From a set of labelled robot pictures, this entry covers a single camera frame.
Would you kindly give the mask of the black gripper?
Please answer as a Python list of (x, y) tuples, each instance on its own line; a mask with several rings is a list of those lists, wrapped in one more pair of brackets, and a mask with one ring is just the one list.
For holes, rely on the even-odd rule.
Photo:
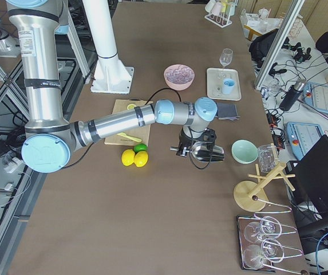
[(179, 147), (177, 148), (177, 156), (187, 156), (187, 153), (195, 152), (197, 143), (199, 146), (199, 154), (213, 153), (215, 149), (216, 133), (213, 129), (206, 129), (199, 137), (194, 137), (194, 131), (189, 134), (181, 130), (179, 134)]

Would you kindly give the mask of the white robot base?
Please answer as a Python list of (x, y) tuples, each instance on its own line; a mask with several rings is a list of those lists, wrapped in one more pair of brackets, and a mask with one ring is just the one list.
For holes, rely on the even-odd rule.
[(130, 92), (134, 68), (118, 57), (116, 40), (107, 1), (83, 1), (98, 61), (91, 91), (95, 93)]

